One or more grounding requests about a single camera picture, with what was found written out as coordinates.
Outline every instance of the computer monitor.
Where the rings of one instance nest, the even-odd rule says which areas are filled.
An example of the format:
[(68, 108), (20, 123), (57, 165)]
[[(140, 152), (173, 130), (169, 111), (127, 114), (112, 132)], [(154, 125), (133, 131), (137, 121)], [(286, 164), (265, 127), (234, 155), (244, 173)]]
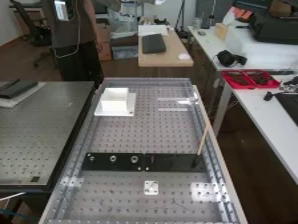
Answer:
[(233, 6), (253, 12), (268, 11), (273, 0), (234, 0)]

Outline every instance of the paper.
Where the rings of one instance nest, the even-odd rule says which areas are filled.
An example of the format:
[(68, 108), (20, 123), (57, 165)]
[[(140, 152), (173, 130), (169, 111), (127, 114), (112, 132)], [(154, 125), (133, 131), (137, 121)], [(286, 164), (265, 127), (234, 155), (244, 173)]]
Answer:
[(139, 26), (139, 36), (148, 36), (152, 34), (161, 34), (162, 36), (169, 36), (165, 25), (140, 25)]
[(222, 20), (222, 24), (226, 26), (229, 26), (233, 23), (233, 21), (236, 20), (236, 13), (238, 12), (236, 9), (237, 9), (236, 7), (230, 8), (230, 10), (226, 13), (226, 16)]

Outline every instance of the black object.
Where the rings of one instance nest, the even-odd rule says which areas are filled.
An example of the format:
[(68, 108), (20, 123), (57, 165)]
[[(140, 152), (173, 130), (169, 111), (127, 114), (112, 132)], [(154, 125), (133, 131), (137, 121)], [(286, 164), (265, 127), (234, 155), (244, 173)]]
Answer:
[(92, 0), (92, 3), (93, 3), (96, 14), (108, 14), (108, 7), (105, 5), (100, 4), (97, 0)]
[(145, 154), (148, 172), (205, 172), (202, 156), (194, 154)]
[[(45, 18), (32, 20), (29, 15), (27, 14), (27, 11), (21, 5), (20, 2), (11, 0), (11, 3), (16, 7), (16, 10), (20, 14), (21, 19), (24, 20), (25, 25), (29, 28), (29, 43), (35, 47), (44, 47), (44, 46), (51, 46), (52, 44), (52, 39), (51, 39), (51, 30), (49, 28), (44, 25), (44, 20)], [(33, 66), (39, 67), (39, 63), (48, 57), (53, 56), (53, 51), (52, 48), (49, 48), (48, 53), (41, 53), (40, 58), (35, 60)]]
[(276, 97), (298, 126), (298, 94), (278, 93)]
[(141, 153), (87, 153), (84, 170), (141, 171), (144, 164)]
[(20, 79), (16, 79), (16, 80), (13, 80), (13, 81), (5, 83), (3, 86), (0, 86), (0, 92), (1, 92), (4, 89), (9, 88), (12, 85), (15, 85), (19, 81), (20, 81)]
[(245, 65), (248, 62), (248, 58), (245, 58), (240, 55), (232, 54), (226, 50), (221, 51), (217, 54), (217, 58), (225, 67), (233, 67), (233, 65), (236, 65), (237, 63), (240, 63), (241, 65)]
[(236, 26), (237, 29), (249, 29), (249, 26)]
[(249, 26), (254, 39), (261, 42), (298, 44), (297, 19), (282, 19), (269, 13), (254, 13)]
[(178, 14), (174, 30), (176, 30), (176, 33), (177, 33), (180, 38), (188, 39), (188, 32), (184, 30), (184, 13), (185, 13), (185, 0), (182, 0), (182, 4), (181, 4), (181, 8), (180, 8), (180, 14)]
[(164, 19), (164, 20), (160, 20), (160, 19), (154, 19), (154, 23), (156, 23), (156, 25), (170, 25), (170, 23), (168, 22), (168, 20), (166, 19)]
[(285, 82), (284, 85), (298, 85), (298, 76), (289, 82)]
[(0, 98), (12, 99), (21, 93), (24, 93), (27, 90), (33, 88), (37, 84), (39, 84), (37, 81), (28, 81), (28, 80), (13, 82), (12, 85), (9, 85), (0, 91)]
[(87, 153), (83, 170), (205, 172), (205, 164), (194, 154)]
[(270, 101), (273, 99), (273, 96), (274, 96), (273, 93), (272, 92), (268, 92), (266, 93), (266, 96), (264, 97), (264, 100), (265, 101)]
[(201, 29), (208, 30), (210, 28), (209, 19), (202, 19)]
[(233, 6), (253, 12), (268, 11), (273, 0), (234, 0)]
[(143, 53), (162, 53), (166, 51), (165, 42), (161, 34), (143, 37)]

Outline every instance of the keyboard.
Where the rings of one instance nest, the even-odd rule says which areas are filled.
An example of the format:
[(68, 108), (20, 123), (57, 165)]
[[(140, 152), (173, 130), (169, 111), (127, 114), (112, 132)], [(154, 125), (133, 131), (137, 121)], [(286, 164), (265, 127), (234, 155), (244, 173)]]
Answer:
[(165, 41), (161, 34), (154, 34), (143, 37), (143, 53), (154, 54), (166, 51)]
[(278, 93), (276, 97), (298, 126), (298, 94)]

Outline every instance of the screw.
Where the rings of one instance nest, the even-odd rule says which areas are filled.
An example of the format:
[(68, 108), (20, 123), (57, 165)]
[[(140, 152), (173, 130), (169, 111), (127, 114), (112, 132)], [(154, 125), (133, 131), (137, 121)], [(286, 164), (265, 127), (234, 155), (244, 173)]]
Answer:
[(117, 160), (117, 157), (116, 157), (116, 156), (111, 156), (111, 157), (109, 157), (109, 161), (111, 161), (112, 163), (115, 163), (116, 160)]

